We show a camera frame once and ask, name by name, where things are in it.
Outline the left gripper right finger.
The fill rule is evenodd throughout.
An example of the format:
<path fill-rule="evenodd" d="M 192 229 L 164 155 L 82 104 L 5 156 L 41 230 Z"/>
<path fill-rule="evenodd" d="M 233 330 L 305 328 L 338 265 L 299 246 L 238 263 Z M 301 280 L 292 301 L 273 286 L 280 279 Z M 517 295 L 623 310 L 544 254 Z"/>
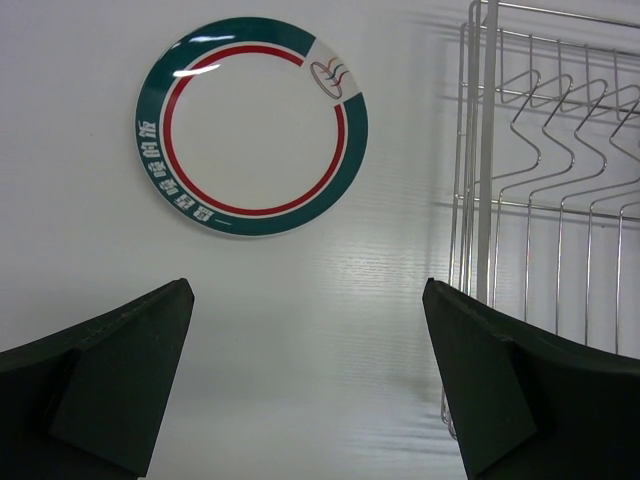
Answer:
<path fill-rule="evenodd" d="M 639 362 L 430 279 L 431 343 L 470 479 L 636 479 Z"/>

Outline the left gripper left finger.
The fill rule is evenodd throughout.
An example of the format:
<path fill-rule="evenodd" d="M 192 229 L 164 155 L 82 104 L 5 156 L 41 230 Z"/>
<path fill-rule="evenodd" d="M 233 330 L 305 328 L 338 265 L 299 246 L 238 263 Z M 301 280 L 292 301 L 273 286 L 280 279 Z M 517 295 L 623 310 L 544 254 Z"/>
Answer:
<path fill-rule="evenodd" d="M 194 303 L 177 279 L 2 352 L 2 478 L 145 477 Z"/>

